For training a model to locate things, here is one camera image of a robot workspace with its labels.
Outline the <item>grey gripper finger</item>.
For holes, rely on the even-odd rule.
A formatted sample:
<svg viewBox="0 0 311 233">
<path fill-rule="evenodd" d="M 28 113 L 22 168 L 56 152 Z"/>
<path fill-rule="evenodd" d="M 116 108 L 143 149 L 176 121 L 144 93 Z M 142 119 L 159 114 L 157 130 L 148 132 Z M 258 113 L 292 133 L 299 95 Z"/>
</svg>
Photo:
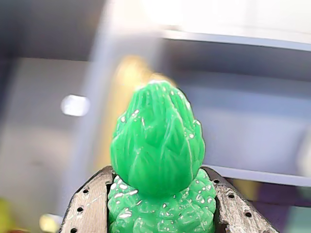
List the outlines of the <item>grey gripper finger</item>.
<svg viewBox="0 0 311 233">
<path fill-rule="evenodd" d="M 224 177 L 208 166 L 202 167 L 216 190 L 214 214 L 217 233 L 278 233 L 274 226 Z"/>
<path fill-rule="evenodd" d="M 107 233 L 107 196 L 115 178 L 110 166 L 94 174 L 72 196 L 59 231 L 61 233 Z"/>
</svg>

